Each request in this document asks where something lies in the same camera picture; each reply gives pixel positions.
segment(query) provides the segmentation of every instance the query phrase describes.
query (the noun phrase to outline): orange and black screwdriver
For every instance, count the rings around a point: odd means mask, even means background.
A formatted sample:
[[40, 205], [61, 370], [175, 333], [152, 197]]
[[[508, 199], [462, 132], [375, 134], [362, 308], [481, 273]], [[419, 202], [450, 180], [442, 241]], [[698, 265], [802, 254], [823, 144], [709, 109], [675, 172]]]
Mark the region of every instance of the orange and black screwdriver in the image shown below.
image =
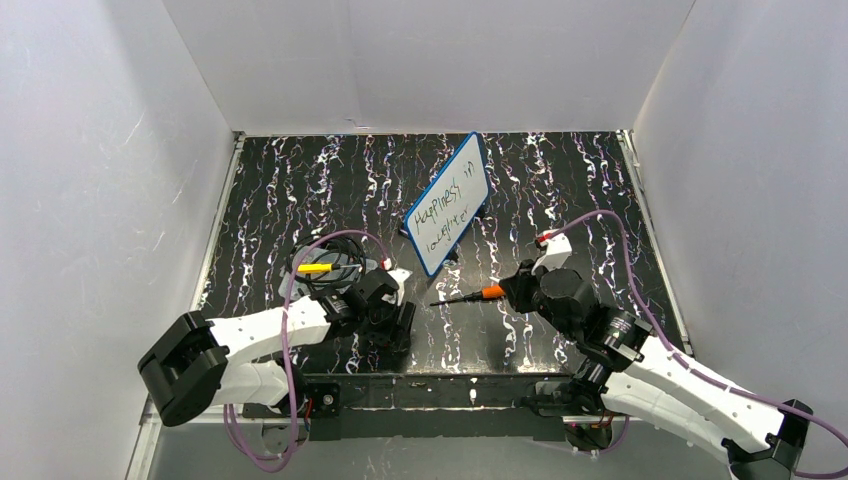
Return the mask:
[[497, 285], [486, 287], [479, 292], [469, 293], [468, 295], [463, 295], [459, 298], [451, 298], [448, 300], [442, 300], [441, 302], [431, 303], [431, 307], [435, 307], [438, 305], [445, 305], [448, 303], [459, 303], [459, 302], [481, 302], [483, 300], [494, 300], [496, 298], [501, 298], [506, 295], [506, 292]]

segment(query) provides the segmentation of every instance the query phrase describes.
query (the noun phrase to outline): black cable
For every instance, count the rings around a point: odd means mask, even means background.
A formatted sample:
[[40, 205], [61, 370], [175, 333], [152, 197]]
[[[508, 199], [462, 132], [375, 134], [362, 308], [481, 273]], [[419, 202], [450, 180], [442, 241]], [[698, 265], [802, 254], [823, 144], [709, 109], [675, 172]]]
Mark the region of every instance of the black cable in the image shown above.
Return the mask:
[[[314, 243], [319, 238], [321, 238], [321, 234], [309, 234], [295, 242], [291, 252], [286, 257], [286, 270], [288, 272], [292, 273], [292, 261], [294, 260], [297, 252], [300, 251], [300, 249]], [[342, 265], [359, 265], [360, 268], [345, 268], [342, 270], [336, 270], [334, 273], [340, 273], [336, 278], [332, 279], [325, 278], [330, 272], [304, 275], [296, 272], [293, 273], [295, 275], [295, 280], [306, 285], [310, 292], [314, 293], [316, 290], [327, 287], [341, 289], [350, 286], [359, 280], [362, 272], [365, 272], [365, 249], [355, 238], [348, 235], [342, 235], [328, 240], [321, 245], [321, 248], [326, 251], [310, 260], [310, 263], [339, 263]], [[347, 257], [345, 262], [342, 262], [343, 256]]]

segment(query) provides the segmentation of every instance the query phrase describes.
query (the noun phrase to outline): screwdriver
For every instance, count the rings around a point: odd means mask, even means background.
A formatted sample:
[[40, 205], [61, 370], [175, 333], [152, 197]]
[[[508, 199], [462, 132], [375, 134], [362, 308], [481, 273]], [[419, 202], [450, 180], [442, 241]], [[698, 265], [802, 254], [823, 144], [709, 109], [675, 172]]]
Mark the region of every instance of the screwdriver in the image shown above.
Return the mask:
[[486, 287], [479, 292], [469, 293], [468, 295], [463, 295], [459, 298], [451, 298], [448, 300], [442, 300], [441, 302], [431, 303], [431, 307], [436, 307], [438, 305], [445, 305], [448, 303], [458, 303], [458, 302], [480, 302], [483, 300], [494, 300], [496, 298], [501, 298], [506, 295], [506, 292], [497, 285]]
[[342, 268], [359, 268], [361, 265], [340, 265], [338, 263], [306, 263], [297, 267], [297, 273], [327, 273]]

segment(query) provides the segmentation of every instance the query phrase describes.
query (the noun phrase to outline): wall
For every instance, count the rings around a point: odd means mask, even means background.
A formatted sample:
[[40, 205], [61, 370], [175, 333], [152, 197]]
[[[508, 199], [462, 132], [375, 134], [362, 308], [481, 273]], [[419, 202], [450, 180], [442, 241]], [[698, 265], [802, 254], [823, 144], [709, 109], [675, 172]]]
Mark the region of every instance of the wall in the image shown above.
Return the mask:
[[[695, 352], [848, 429], [848, 5], [697, 2], [635, 125]], [[814, 428], [805, 470], [842, 468]]]
[[232, 135], [158, 2], [3, 2], [0, 112], [0, 478], [122, 478]]
[[213, 3], [165, 0], [230, 126], [316, 134], [629, 128], [692, 0]]

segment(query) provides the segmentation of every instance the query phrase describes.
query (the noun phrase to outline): gray floor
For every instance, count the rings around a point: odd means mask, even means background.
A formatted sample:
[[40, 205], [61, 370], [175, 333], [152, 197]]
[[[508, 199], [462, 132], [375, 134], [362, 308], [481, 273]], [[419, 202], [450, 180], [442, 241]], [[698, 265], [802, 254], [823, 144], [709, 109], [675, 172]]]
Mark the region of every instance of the gray floor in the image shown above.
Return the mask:
[[152, 479], [677, 479], [729, 475], [697, 448], [634, 422], [617, 451], [592, 460], [522, 438], [371, 438], [307, 443], [269, 476], [238, 453], [220, 424], [164, 429]]

